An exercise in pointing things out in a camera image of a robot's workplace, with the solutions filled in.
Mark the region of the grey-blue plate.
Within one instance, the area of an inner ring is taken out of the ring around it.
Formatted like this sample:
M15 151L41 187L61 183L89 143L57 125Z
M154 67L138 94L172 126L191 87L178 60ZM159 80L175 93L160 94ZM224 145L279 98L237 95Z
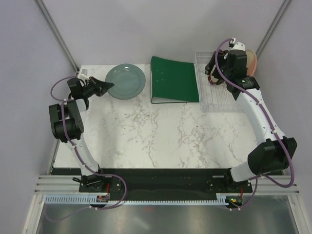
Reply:
M133 64L120 64L113 67L105 78L114 86L108 93L117 99L128 100L138 96L144 89L146 77L144 72Z

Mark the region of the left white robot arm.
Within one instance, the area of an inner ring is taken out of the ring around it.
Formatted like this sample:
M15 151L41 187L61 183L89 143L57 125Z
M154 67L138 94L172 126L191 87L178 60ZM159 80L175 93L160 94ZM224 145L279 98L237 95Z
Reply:
M53 95L56 84L66 81L70 90L68 98L57 98ZM105 190L106 178L102 177L99 164L92 157L90 150L84 140L84 125L81 112L90 107L89 98L101 97L114 87L111 82L104 82L89 77L82 80L78 77L66 77L57 81L50 90L51 97L58 101L57 104L49 106L50 125L54 138L64 143L76 157L81 169L82 176L92 176L90 186L97 192Z

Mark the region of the red rimmed cream plate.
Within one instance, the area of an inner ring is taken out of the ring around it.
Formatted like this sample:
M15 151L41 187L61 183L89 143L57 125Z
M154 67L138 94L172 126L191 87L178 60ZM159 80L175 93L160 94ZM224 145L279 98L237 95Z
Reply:
M211 85L221 85L224 83L224 79L221 77L217 70L207 73L208 81Z

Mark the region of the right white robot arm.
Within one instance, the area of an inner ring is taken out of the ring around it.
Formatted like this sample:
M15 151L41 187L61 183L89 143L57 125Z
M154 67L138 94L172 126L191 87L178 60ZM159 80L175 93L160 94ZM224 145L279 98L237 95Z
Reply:
M264 103L260 86L254 77L256 58L250 55L244 48L219 49L214 51L205 67L210 84L226 83L227 91L247 115L257 142L246 161L231 168L223 179L223 186L229 192L236 191L241 181L259 176L269 178L270 173L285 169L290 170L289 183L271 181L283 188L294 183L292 158L297 142L293 137L286 137Z

